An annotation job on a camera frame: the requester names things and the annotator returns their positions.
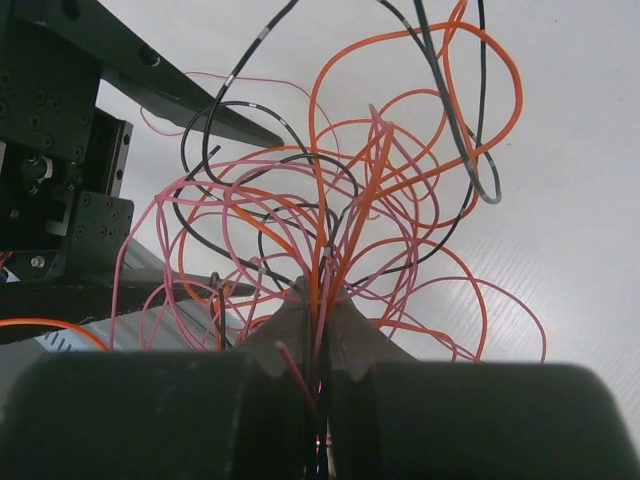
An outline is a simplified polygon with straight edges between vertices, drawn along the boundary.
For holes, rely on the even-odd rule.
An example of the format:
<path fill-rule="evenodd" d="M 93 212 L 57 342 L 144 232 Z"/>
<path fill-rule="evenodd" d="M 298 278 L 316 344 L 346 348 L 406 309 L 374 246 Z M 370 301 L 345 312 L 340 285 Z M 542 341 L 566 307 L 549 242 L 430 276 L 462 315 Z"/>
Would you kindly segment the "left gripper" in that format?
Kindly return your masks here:
<path fill-rule="evenodd" d="M 214 97 L 98 1 L 1 5 L 2 320 L 84 326 L 209 299 L 209 277 L 111 274 L 133 206 L 119 198 L 131 127 L 97 104 L 101 82 L 185 127 Z"/>

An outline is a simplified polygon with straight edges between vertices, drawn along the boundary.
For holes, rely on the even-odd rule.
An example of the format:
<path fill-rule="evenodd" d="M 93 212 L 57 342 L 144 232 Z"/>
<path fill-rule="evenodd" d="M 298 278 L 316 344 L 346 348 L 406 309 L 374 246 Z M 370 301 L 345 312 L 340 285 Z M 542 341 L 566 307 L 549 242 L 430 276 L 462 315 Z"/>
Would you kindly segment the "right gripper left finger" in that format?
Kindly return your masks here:
<path fill-rule="evenodd" d="M 224 352 L 42 356 L 2 411 L 5 479 L 308 479 L 308 287 Z"/>

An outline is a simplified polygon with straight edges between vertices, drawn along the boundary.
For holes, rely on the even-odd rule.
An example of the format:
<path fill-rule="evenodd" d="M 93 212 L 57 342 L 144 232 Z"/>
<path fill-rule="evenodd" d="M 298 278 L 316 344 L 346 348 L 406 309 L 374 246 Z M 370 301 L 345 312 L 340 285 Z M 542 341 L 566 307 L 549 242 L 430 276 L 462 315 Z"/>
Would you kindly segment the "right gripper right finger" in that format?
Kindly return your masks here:
<path fill-rule="evenodd" d="M 323 479 L 635 479 L 616 401 L 566 363 L 420 361 L 344 292 L 319 303 Z"/>

